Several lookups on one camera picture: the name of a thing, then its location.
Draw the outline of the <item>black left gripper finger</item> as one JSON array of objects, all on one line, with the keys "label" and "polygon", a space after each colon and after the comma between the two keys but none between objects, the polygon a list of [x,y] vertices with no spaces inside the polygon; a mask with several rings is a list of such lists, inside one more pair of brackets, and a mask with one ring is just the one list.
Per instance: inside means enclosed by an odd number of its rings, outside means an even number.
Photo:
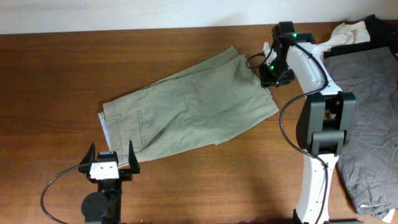
[{"label": "black left gripper finger", "polygon": [[139,174],[140,173],[140,166],[139,162],[137,161],[136,155],[134,153],[134,146],[132,144],[132,141],[129,141],[129,165],[130,165],[130,171],[132,174]]},{"label": "black left gripper finger", "polygon": [[80,162],[80,165],[89,164],[95,160],[95,144],[91,143],[88,152],[85,154]]}]

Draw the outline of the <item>khaki green shorts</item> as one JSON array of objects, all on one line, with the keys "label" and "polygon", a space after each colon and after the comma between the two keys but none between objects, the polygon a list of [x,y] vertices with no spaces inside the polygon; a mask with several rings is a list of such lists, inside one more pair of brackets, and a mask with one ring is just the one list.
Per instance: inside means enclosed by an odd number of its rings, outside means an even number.
[{"label": "khaki green shorts", "polygon": [[230,47],[202,63],[103,105],[109,148],[119,165],[221,144],[273,116],[269,90]]}]

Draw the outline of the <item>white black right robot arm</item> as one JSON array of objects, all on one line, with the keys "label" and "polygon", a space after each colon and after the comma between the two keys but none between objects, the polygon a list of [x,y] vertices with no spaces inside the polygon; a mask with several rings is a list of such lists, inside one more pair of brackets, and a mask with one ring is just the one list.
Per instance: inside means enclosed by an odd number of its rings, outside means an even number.
[{"label": "white black right robot arm", "polygon": [[272,28],[273,43],[258,66],[261,86],[282,86],[298,80],[302,95],[287,102],[305,102],[296,125],[296,143],[304,172],[293,223],[329,223],[328,198],[333,169],[349,142],[356,98],[328,74],[313,35],[296,32],[292,22]]}]

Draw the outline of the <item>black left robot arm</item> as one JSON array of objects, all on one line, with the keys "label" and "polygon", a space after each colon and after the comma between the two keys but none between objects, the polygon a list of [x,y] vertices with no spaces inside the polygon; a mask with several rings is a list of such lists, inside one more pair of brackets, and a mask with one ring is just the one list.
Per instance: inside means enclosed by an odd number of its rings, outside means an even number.
[{"label": "black left robot arm", "polygon": [[132,180],[140,173],[132,143],[129,143],[127,169],[118,168],[118,155],[115,151],[95,154],[92,144],[81,160],[78,170],[98,186],[97,191],[87,195],[81,204],[85,223],[119,223],[121,221],[122,183]]}]

